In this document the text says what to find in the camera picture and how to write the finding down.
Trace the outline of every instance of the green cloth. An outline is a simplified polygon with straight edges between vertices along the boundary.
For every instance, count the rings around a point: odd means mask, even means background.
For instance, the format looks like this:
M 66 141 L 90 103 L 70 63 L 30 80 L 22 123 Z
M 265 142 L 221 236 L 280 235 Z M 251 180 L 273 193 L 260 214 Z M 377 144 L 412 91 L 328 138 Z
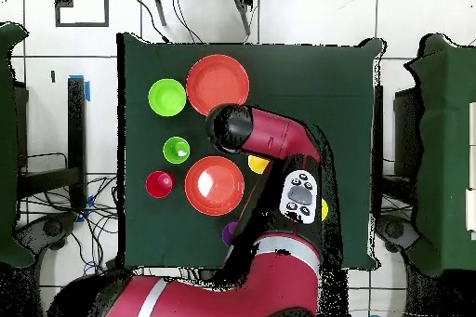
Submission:
M 476 48 L 453 47 L 438 34 L 426 37 L 416 73 L 425 106 L 416 177 L 416 227 L 423 239 L 408 251 L 429 276 L 444 270 L 476 271 L 476 241 L 466 230 L 469 188 L 469 104 L 476 101 Z
M 13 47 L 27 36 L 22 27 L 0 23 L 0 262 L 12 267 L 29 267 L 33 254 L 18 244 L 13 236 L 17 222 L 17 186 L 19 147 L 17 111 L 13 89 L 10 55 Z
M 221 230 L 240 216 L 257 181 L 245 155 L 217 152 L 208 142 L 205 117 L 190 103 L 174 117 L 149 107 L 148 91 L 158 79 L 186 84 L 191 66 L 211 54 L 240 61 L 249 77 L 246 104 L 318 125 L 334 153 L 344 244 L 344 268 L 373 269 L 367 254 L 369 174 L 374 100 L 374 59 L 380 40 L 353 46 L 244 46 L 146 44 L 123 34 L 126 66 L 126 254 L 125 265 L 219 268 L 228 247 Z M 172 136 L 191 146 L 181 165 L 168 163 L 162 148 Z M 189 168 L 207 155 L 234 161 L 245 177 L 245 196 L 229 214 L 209 217 L 188 203 L 184 180 Z M 172 173 L 174 190 L 161 200 L 144 189 L 155 170 Z

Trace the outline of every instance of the orange plate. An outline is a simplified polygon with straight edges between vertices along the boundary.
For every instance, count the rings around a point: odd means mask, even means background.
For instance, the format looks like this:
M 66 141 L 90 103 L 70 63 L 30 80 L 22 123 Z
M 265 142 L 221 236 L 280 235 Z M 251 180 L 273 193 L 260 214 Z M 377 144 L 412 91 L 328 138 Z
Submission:
M 191 205 L 208 216 L 221 216 L 240 204 L 245 180 L 240 168 L 225 157 L 197 161 L 185 178 L 185 194 Z
M 190 104 L 205 116 L 220 104 L 244 104 L 248 91 L 249 81 L 245 68 L 225 55 L 211 55 L 200 59 L 193 64 L 187 77 Z

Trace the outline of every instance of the red cup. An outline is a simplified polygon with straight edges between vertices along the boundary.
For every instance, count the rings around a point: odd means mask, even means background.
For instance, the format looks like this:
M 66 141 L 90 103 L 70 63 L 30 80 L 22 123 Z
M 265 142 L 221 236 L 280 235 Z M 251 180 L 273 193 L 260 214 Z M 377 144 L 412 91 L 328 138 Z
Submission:
M 153 198 L 164 198 L 174 187 L 174 178 L 165 171 L 152 172 L 145 180 L 145 190 Z

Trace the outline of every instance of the green cup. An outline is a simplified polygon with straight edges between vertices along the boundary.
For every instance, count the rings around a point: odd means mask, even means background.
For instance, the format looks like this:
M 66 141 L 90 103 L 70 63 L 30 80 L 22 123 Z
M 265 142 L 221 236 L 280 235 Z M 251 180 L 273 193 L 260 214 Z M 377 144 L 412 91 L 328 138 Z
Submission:
M 175 116 L 187 102 L 185 89 L 174 79 L 161 79 L 149 90 L 149 105 L 161 116 Z
M 172 164 L 181 164 L 189 158 L 190 145 L 184 138 L 172 137 L 164 144 L 164 157 Z

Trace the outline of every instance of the purple cup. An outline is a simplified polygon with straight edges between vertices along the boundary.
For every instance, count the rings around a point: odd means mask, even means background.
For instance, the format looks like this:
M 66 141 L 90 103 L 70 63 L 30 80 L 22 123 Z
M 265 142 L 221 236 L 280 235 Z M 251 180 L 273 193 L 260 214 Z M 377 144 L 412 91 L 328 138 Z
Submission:
M 233 235 L 234 231 L 236 230 L 236 226 L 238 225 L 237 220 L 233 220 L 228 223 L 223 231 L 221 232 L 221 239 L 226 246 L 230 246 L 231 244 L 231 236 Z

